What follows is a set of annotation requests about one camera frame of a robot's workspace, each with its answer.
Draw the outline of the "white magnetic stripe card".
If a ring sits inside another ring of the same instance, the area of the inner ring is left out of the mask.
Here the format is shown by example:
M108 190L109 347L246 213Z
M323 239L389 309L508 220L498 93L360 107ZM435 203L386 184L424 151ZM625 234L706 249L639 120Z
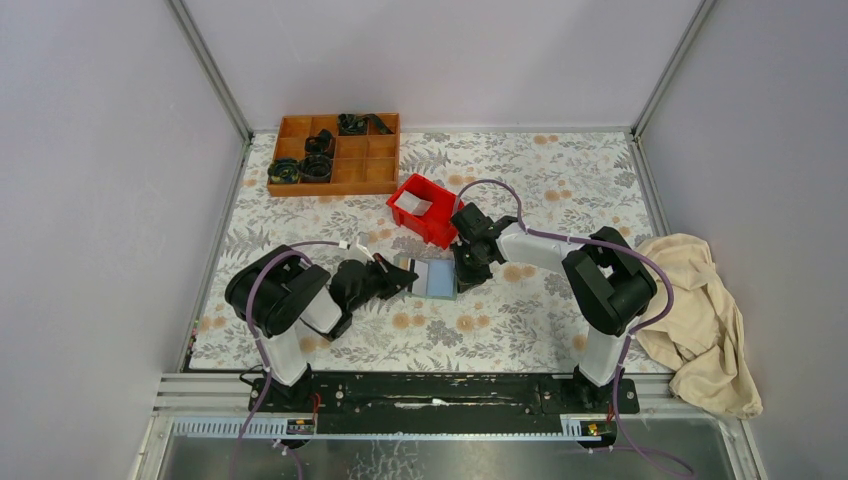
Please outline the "white magnetic stripe card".
M401 256L398 259L398 266L403 270L416 275L416 279L405 288L405 291L412 295L426 297L428 290L429 264L426 261Z

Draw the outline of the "green card holder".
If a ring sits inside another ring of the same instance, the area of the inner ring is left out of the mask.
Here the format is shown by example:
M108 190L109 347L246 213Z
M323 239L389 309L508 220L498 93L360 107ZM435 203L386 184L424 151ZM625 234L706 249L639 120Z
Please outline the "green card holder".
M398 266L398 259L408 257L396 255L393 264ZM427 296L422 298L455 300L457 298L457 280L455 262L450 259L417 259L429 264Z

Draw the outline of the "red plastic bin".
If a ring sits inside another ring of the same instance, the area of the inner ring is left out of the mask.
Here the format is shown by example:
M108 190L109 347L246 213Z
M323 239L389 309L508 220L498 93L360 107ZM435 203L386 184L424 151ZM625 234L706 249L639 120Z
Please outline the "red plastic bin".
M410 215L395 205L395 201L404 191L429 200L433 205L423 216ZM427 177L414 173L389 197L386 204L397 226L413 231L427 244L447 249L458 235L457 229L450 222L456 200L455 193Z

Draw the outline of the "stack of credit cards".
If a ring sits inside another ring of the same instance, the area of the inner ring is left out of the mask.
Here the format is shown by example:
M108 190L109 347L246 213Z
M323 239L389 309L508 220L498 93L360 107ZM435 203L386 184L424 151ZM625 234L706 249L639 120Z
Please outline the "stack of credit cards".
M404 191L395 201L395 205L410 215L420 217L428 212L433 203L429 200L419 198L409 191Z

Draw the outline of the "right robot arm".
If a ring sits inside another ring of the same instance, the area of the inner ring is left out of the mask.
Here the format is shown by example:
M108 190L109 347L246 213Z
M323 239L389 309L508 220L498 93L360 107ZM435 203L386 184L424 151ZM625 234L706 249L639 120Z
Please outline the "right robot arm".
M470 203L450 218L458 241L450 246L457 291L464 293L493 278L494 263L522 263L568 281L589 324L588 345L576 368L575 402L597 412L613 398L611 382L625 350L625 334L657 294L645 264L620 233L604 227L587 239L524 229L519 219L498 220Z

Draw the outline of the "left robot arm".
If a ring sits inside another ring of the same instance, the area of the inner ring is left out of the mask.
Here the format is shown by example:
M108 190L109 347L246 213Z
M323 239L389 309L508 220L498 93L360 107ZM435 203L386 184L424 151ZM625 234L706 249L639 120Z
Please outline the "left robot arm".
M335 340L350 327L355 310L373 299L388 300L419 279L378 253L354 253L329 271L282 245L240 270L225 289L225 301L254 338L274 382L272 398L296 411L309 401L311 388L302 378L309 363L297 326Z

